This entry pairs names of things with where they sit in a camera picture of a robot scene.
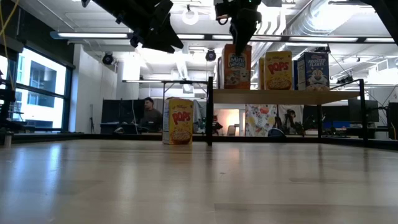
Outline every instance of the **wooden shelf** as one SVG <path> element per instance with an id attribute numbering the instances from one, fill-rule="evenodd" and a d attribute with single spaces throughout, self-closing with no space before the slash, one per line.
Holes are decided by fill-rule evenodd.
<path id="1" fill-rule="evenodd" d="M 359 96 L 358 91 L 214 90 L 214 103 L 323 105 Z"/>

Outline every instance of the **man sitting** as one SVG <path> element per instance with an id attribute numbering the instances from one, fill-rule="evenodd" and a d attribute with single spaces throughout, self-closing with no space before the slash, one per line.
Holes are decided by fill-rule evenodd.
<path id="1" fill-rule="evenodd" d="M 150 132 L 157 132 L 162 129 L 163 116 L 160 111 L 154 108 L 154 101 L 151 97 L 145 98 L 144 117 L 140 120 L 140 126 L 147 128 Z"/>

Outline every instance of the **cereal box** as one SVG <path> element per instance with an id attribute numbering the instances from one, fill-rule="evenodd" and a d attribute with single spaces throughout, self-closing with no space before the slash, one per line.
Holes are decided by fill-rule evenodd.
<path id="1" fill-rule="evenodd" d="M 165 101 L 163 114 L 163 143 L 191 144 L 193 102 L 179 98 Z"/>
<path id="2" fill-rule="evenodd" d="M 329 55 L 305 52 L 298 60 L 297 73 L 298 90 L 329 90 Z"/>
<path id="3" fill-rule="evenodd" d="M 293 87 L 292 53 L 266 53 L 266 89 L 291 90 Z"/>
<path id="4" fill-rule="evenodd" d="M 259 90 L 265 90 L 266 89 L 266 59 L 264 57 L 260 58 L 259 61 L 259 72 L 258 72 L 258 85 L 259 85 Z"/>
<path id="5" fill-rule="evenodd" d="M 235 54 L 235 45 L 226 44 L 223 50 L 221 88 L 250 90 L 251 46 L 247 45 L 240 56 Z"/>

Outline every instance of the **wooden floor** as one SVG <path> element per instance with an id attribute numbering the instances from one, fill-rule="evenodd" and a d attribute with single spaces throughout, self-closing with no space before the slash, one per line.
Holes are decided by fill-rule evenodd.
<path id="1" fill-rule="evenodd" d="M 0 149 L 0 223 L 386 224 L 398 153 L 65 141 Z"/>

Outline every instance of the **yellow cable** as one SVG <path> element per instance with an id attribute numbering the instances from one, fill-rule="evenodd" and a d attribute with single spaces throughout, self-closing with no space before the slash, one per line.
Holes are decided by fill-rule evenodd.
<path id="1" fill-rule="evenodd" d="M 2 19 L 2 7 L 1 7 L 1 4 L 0 4 L 0 20 L 1 20 L 1 27 L 3 27 L 3 28 L 5 29 L 5 27 L 4 27 L 4 21 L 3 21 L 3 19 Z M 7 40 L 6 40 L 6 33 L 5 33 L 5 32 L 2 34 L 2 39 L 3 39 L 3 42 L 4 42 L 4 51 L 5 51 L 5 53 L 6 53 L 7 66 L 8 66 L 9 58 L 8 58 Z M 11 74 L 11 71 L 10 71 L 10 70 L 11 70 L 11 69 L 8 69 L 8 68 L 7 68 L 7 73 L 8 73 L 8 75 L 9 75 L 10 81 L 11 81 L 11 90 L 14 91 L 14 79 L 13 79 L 13 77 L 12 77 L 12 74 Z"/>

